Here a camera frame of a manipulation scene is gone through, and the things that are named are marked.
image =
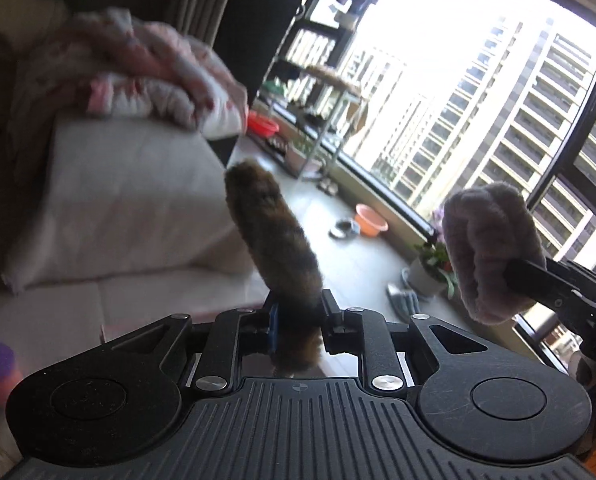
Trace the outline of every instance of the circular cap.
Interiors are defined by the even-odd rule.
[[[374,388],[389,392],[402,388],[404,382],[395,375],[379,375],[378,377],[373,378],[371,384],[373,384]]]
[[[227,381],[217,375],[207,375],[198,379],[195,386],[205,392],[217,392],[227,386]]]
[[[531,418],[546,406],[546,395],[535,384],[506,377],[479,383],[473,388],[471,399],[480,411],[502,420]]]
[[[52,395],[52,404],[61,415],[76,420],[104,418],[123,407],[127,394],[109,379],[76,379],[60,386]]]

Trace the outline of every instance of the large window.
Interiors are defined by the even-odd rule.
[[[545,253],[596,271],[596,21],[551,0],[379,0],[344,47],[339,28],[312,32],[324,38],[310,36],[312,59],[369,99],[342,162],[421,232],[453,191],[507,182],[527,198]],[[307,56],[299,39],[292,59]],[[331,94],[301,95],[331,110]],[[542,314],[527,326],[565,361],[576,339]]]

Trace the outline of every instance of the pair of shoes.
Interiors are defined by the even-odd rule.
[[[329,229],[329,236],[343,240],[344,238],[355,238],[360,234],[360,224],[351,218],[338,220],[335,225]]]
[[[329,177],[325,177],[318,182],[318,189],[329,196],[335,196],[338,192],[337,184]]]
[[[387,297],[393,310],[405,323],[409,323],[414,314],[420,314],[420,304],[415,290],[401,290],[393,283],[387,283]]]

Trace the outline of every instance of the white flower pot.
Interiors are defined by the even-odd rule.
[[[428,298],[432,298],[436,294],[439,294],[447,286],[446,282],[439,282],[433,276],[429,275],[420,262],[420,258],[416,258],[411,264],[409,275],[407,276],[407,283],[409,283],[411,288],[417,293],[422,296],[427,296]]]

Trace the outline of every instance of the potted plant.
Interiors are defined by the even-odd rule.
[[[437,209],[431,215],[431,225],[435,235],[424,245],[416,247],[418,257],[411,264],[407,282],[423,296],[432,297],[447,288],[449,298],[455,293],[458,283],[444,244],[442,220],[443,209]]]

